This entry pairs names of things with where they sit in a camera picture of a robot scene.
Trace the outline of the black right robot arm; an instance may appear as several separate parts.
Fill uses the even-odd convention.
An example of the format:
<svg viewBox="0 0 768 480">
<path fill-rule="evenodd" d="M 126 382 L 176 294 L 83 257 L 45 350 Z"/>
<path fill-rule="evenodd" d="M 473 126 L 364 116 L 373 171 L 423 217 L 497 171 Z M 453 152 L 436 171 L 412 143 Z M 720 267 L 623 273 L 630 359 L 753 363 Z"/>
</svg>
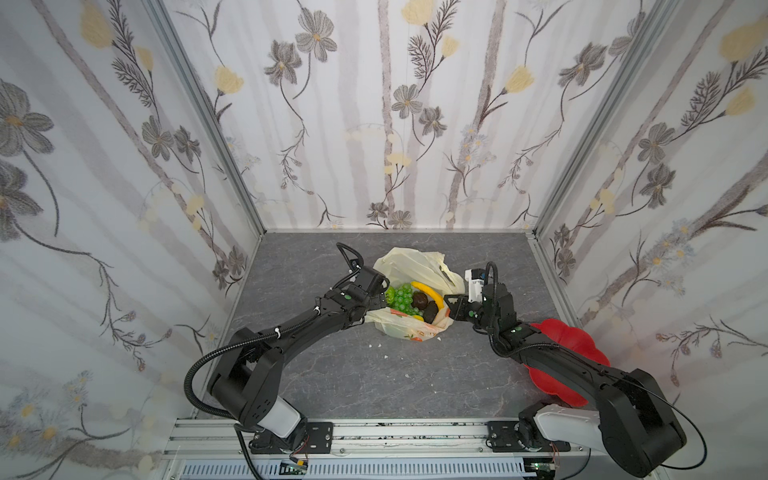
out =
<svg viewBox="0 0 768 480">
<path fill-rule="evenodd" d="M 447 295 L 444 303 L 452 319 L 485 333 L 496 355 L 549 375 L 587 401 L 587 409 L 549 405 L 521 414 L 528 442 L 563 441 L 598 450 L 637 478 L 686 445 L 686 434 L 653 376 L 591 360 L 519 321 L 504 285 Z"/>
</svg>

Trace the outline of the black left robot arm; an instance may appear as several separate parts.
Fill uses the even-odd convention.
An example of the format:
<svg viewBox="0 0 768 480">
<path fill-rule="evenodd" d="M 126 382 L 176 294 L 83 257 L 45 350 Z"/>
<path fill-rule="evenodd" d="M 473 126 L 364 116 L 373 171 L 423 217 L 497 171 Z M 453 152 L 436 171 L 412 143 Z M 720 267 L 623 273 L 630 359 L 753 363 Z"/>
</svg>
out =
<svg viewBox="0 0 768 480">
<path fill-rule="evenodd" d="M 363 266 L 286 323 L 260 332 L 239 330 L 219 356 L 208 394 L 240 427 L 267 430 L 286 449 L 298 448 L 308 421 L 279 395 L 284 368 L 321 339 L 363 323 L 370 310 L 384 307 L 389 286 L 387 277 Z"/>
</svg>

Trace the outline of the pale yellow plastic bag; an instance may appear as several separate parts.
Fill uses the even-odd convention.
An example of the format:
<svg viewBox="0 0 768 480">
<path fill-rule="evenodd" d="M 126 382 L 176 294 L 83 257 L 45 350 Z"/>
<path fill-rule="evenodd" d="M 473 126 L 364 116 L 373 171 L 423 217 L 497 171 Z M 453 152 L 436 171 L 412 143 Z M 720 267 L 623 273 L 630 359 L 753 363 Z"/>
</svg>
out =
<svg viewBox="0 0 768 480">
<path fill-rule="evenodd" d="M 394 247 L 376 260 L 374 269 L 384 274 L 389 286 L 384 306 L 370 310 L 365 321 L 381 333 L 424 342 L 454 323 L 445 297 L 464 294 L 466 286 L 463 277 L 448 268 L 444 254 Z"/>
</svg>

